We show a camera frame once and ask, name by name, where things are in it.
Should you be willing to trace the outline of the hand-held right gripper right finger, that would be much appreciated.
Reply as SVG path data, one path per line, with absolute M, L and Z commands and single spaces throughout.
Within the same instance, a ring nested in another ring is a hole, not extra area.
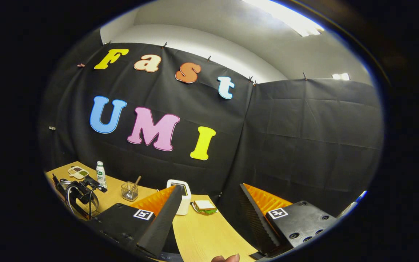
M 240 184 L 239 199 L 259 252 L 266 257 L 303 245 L 337 221 L 308 201 L 291 203 L 246 183 Z

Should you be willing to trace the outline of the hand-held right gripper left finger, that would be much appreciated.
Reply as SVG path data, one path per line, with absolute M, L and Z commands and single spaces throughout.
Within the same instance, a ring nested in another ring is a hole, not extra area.
M 181 201 L 181 186 L 173 185 L 131 205 L 116 203 L 86 226 L 129 252 L 158 258 Z

